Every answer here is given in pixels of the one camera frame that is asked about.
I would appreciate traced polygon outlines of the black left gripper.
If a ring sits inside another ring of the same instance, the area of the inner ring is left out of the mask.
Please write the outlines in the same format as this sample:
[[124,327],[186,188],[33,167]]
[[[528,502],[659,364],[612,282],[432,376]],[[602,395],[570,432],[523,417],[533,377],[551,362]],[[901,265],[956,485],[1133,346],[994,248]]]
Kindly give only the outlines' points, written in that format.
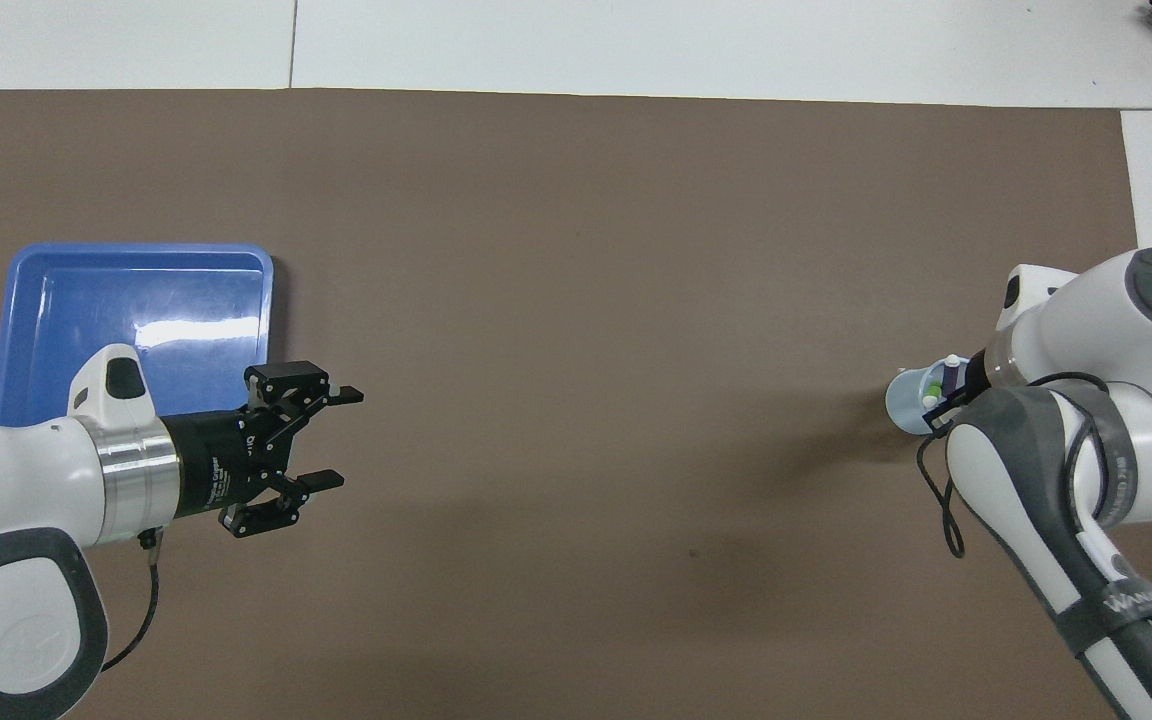
[[[361,404],[365,393],[334,386],[314,363],[270,363],[244,369],[248,391],[237,410],[164,416],[179,467],[174,520],[200,511],[220,511],[219,523],[233,537],[248,538],[293,526],[312,495],[340,488],[342,473],[332,469],[289,478],[259,452],[282,446],[326,407]],[[262,492],[276,497],[252,503]]]

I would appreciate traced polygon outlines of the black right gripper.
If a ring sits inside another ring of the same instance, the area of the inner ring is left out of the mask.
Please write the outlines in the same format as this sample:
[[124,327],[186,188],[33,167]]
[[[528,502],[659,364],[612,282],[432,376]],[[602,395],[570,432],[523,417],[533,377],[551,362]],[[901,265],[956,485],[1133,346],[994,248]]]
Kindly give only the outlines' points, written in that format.
[[990,348],[973,354],[967,365],[967,386],[947,386],[931,382],[922,395],[922,420],[929,433],[943,434],[955,416],[987,389],[995,387],[995,365],[990,357]]

